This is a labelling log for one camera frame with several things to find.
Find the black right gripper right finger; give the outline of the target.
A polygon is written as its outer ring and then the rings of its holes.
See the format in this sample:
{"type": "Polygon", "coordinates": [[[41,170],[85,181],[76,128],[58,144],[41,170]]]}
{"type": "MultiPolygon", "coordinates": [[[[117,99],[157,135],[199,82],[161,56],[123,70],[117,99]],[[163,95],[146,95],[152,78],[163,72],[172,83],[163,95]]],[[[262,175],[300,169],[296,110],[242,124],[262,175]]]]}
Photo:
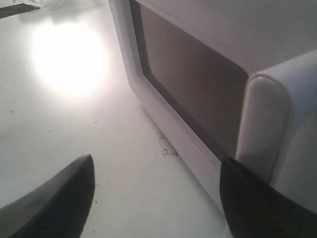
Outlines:
{"type": "Polygon", "coordinates": [[[222,161],[219,191],[235,238],[317,236],[316,213],[283,196],[232,158],[222,161]]]}

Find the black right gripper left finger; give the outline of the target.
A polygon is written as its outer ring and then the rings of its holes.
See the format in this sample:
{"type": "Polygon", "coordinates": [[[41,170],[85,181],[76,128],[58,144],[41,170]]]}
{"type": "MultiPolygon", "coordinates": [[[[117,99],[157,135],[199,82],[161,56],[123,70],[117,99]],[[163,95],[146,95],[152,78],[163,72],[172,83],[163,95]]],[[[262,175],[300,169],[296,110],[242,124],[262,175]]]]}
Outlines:
{"type": "Polygon", "coordinates": [[[2,238],[79,238],[95,194],[91,155],[77,158],[44,184],[0,210],[2,238]]]}

